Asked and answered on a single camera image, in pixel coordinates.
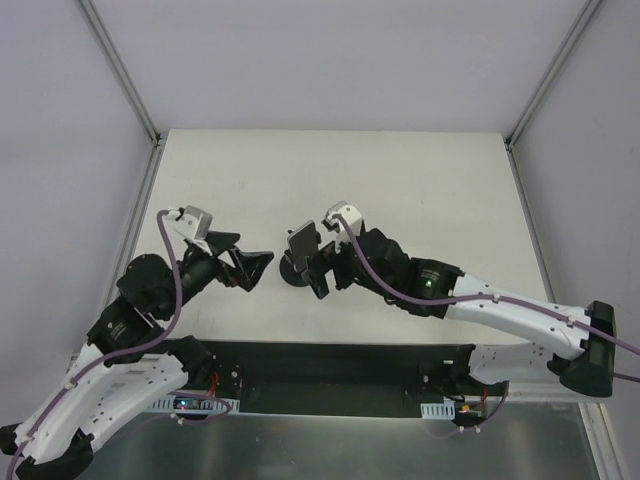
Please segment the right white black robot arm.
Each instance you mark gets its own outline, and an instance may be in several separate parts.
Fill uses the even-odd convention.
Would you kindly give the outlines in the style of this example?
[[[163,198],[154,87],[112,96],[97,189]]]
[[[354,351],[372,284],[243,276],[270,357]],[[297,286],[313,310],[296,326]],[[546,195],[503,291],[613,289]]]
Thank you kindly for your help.
[[[608,304],[572,307],[528,299],[456,266],[411,257],[378,229],[321,245],[309,223],[287,243],[294,272],[318,298],[328,294],[326,275],[333,273],[337,289],[358,285],[411,315],[466,321],[521,338],[514,345],[464,347],[450,369],[451,385],[461,394],[551,376],[585,396],[613,393],[615,316]]]

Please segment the black round phone stand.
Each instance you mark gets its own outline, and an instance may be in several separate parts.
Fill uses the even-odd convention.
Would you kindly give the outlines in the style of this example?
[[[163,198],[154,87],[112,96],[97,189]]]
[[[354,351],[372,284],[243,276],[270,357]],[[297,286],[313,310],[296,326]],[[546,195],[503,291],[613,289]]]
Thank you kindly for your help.
[[[301,273],[296,273],[288,259],[288,246],[279,262],[279,273],[282,280],[293,287],[305,287],[307,284],[302,279]]]

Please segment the black smartphone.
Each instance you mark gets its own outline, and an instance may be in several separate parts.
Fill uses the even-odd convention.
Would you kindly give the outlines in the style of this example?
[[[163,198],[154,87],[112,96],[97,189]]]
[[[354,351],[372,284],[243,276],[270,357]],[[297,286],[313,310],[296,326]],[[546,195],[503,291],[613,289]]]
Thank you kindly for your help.
[[[318,252],[319,232],[313,220],[308,220],[287,236],[288,259],[296,273],[307,269],[307,260]]]

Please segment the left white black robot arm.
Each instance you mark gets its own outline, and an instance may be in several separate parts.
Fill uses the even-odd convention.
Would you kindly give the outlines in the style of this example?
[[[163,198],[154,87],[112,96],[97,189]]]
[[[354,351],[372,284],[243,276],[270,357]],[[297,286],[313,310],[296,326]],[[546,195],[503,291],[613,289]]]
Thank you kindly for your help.
[[[209,232],[183,258],[144,254],[118,280],[118,295],[89,330],[61,385],[26,420],[1,429],[9,479],[75,479],[124,425],[155,400],[212,384],[219,367],[194,336],[174,341],[142,376],[112,385],[171,333],[181,310],[212,282],[252,291],[270,251],[243,252],[237,233]]]

